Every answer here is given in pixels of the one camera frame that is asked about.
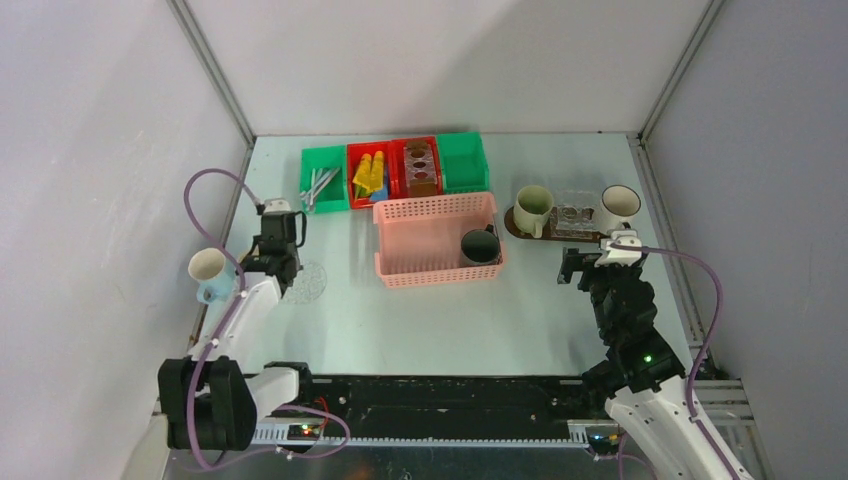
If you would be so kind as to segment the brown wooden toothbrush holder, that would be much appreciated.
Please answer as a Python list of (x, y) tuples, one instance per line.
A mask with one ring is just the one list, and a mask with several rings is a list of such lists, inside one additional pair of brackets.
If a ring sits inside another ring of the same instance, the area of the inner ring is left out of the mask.
[(436, 155), (430, 143), (423, 138), (407, 140), (402, 153), (408, 196), (418, 198), (438, 195)]

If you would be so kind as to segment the black mug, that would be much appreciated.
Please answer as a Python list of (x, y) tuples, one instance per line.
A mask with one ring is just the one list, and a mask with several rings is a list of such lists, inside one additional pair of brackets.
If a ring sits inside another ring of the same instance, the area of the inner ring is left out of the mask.
[(495, 265), (501, 256), (501, 244), (495, 226), (470, 230), (460, 241), (460, 264), (463, 267)]

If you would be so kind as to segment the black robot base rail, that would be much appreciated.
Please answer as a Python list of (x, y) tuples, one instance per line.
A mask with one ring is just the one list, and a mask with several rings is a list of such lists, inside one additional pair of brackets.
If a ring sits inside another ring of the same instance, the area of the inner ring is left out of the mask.
[(355, 441), (566, 441), (611, 420), (577, 376), (318, 375), (293, 402), (340, 417)]

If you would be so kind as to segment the light green mug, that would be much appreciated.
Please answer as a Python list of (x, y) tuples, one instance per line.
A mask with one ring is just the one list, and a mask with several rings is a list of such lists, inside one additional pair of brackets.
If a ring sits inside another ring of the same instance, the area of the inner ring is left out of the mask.
[(513, 221), (524, 234), (540, 239), (554, 207), (554, 197), (545, 187), (528, 185), (519, 190), (513, 206)]

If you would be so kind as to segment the white mug dark rim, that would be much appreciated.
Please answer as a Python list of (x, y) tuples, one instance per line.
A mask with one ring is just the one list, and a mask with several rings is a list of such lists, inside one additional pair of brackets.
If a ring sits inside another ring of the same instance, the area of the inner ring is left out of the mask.
[(611, 185), (604, 189), (595, 211), (595, 223), (601, 234), (608, 234), (628, 223), (640, 211), (641, 197), (630, 187)]

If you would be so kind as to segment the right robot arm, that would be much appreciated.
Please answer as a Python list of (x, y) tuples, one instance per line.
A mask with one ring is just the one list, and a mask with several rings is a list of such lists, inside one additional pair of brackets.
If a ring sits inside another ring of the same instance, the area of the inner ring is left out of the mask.
[(558, 282), (581, 277), (606, 358), (581, 378), (585, 411), (610, 417), (643, 452), (659, 479), (749, 479), (751, 472), (720, 436), (681, 360), (656, 330), (653, 287), (641, 278), (646, 256), (634, 247), (608, 252), (567, 248)]

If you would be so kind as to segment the clear textured toothbrush holder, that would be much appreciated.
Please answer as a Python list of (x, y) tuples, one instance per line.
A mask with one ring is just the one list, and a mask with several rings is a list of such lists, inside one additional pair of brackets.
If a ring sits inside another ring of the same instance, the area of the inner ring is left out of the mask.
[(554, 193), (554, 200), (552, 235), (570, 241), (591, 242), (597, 232), (593, 219), (597, 195), (589, 191), (561, 189)]

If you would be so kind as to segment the white mug blue handle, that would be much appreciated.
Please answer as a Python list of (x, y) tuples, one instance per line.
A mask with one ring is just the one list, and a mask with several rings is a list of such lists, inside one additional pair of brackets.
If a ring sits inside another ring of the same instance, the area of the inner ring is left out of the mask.
[(206, 248), (196, 252), (189, 260), (187, 272), (198, 284), (196, 297), (202, 304), (225, 300), (234, 289), (234, 267), (218, 249)]

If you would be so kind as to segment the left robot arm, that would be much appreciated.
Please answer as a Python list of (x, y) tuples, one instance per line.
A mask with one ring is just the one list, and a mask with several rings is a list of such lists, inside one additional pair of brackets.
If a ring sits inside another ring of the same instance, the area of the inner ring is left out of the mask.
[(255, 373), (242, 369), (270, 312), (302, 269), (298, 250), (305, 235), (304, 213), (263, 213), (218, 325), (185, 357), (160, 366), (159, 400), (169, 448), (243, 451), (258, 421), (280, 406), (297, 417), (314, 408), (316, 390), (306, 364), (272, 362)]

